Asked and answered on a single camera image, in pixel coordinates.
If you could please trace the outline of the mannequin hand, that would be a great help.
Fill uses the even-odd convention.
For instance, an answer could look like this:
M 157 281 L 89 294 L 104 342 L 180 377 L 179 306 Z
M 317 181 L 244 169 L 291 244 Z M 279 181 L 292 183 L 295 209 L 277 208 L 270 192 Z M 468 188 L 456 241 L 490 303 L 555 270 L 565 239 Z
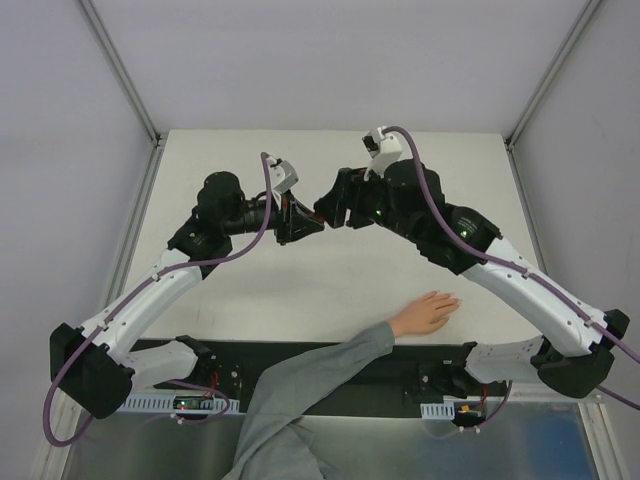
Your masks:
M 395 338 L 428 335 L 441 329 L 460 306 L 453 294 L 433 291 L 409 303 L 388 323 Z

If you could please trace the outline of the grey sleeved forearm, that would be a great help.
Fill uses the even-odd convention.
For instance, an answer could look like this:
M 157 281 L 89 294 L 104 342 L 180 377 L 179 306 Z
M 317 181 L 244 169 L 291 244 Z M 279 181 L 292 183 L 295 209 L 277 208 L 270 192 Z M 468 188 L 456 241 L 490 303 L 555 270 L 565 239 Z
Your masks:
M 382 322 L 349 341 L 313 349 L 266 369 L 244 417 L 227 479 L 341 479 L 317 457 L 314 433 L 297 425 L 307 410 L 392 352 L 394 334 Z

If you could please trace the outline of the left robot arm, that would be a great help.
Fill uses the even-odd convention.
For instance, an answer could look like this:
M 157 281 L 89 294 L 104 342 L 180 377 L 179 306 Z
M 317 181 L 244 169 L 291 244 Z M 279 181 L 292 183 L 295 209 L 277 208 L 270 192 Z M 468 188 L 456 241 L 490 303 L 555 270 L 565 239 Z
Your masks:
M 221 263 L 235 258 L 231 238 L 268 230 L 279 244 L 323 231 L 313 212 L 291 189 L 298 181 L 286 161 L 272 160 L 262 194 L 248 199 L 231 172 L 209 175 L 187 221 L 168 241 L 145 278 L 78 327 L 66 323 L 50 336 L 50 374 L 54 387 L 91 416 L 116 412 L 130 393 L 179 379 L 188 388 L 204 387 L 211 377 L 211 355 L 188 336 L 149 350 L 132 352 L 147 328 L 181 295 L 201 283 Z

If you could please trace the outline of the red nail polish bottle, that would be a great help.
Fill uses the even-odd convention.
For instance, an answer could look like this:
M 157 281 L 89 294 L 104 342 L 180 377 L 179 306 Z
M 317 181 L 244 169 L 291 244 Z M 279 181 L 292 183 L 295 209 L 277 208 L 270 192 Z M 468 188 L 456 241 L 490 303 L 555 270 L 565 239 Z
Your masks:
M 321 225 L 325 225 L 326 224 L 326 220 L 324 219 L 324 217 L 322 215 L 318 214 L 317 212 L 313 213 L 313 219 L 318 224 L 321 224 Z

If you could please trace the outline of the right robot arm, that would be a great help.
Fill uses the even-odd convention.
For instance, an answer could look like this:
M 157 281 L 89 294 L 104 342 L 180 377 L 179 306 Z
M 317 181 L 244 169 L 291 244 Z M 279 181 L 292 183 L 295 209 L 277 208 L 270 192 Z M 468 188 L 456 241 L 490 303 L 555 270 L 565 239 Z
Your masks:
M 628 317 L 578 300 L 526 261 L 483 215 L 446 202 L 436 172 L 411 160 L 395 162 L 381 175 L 342 168 L 314 210 L 332 228 L 376 224 L 395 233 L 430 263 L 485 288 L 538 330 L 538 336 L 515 343 L 471 343 L 465 361 L 450 369 L 457 392 L 469 395 L 502 381 L 541 382 L 575 399 L 601 389 Z

